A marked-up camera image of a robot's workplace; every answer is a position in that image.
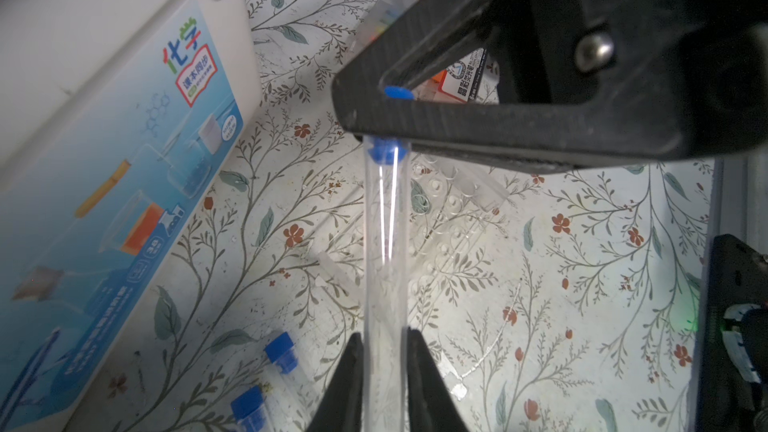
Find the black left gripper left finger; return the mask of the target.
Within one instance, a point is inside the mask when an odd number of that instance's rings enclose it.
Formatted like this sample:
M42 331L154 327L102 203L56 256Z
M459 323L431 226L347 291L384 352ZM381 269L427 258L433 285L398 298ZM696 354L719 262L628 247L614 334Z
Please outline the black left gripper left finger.
M360 432L364 386L364 344L359 332L345 346L307 432Z

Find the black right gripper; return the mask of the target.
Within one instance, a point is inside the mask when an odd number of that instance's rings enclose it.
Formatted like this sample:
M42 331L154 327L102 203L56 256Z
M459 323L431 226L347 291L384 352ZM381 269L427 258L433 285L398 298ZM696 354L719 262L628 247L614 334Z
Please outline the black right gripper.
M409 101L469 52L495 104ZM509 168L629 165L767 141L767 0L419 0L334 78L342 128Z

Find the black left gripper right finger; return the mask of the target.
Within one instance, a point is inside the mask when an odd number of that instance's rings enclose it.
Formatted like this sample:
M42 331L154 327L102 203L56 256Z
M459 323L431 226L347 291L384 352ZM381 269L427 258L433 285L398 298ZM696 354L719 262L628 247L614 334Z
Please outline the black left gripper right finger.
M408 418L414 432L468 432L419 330L407 332Z

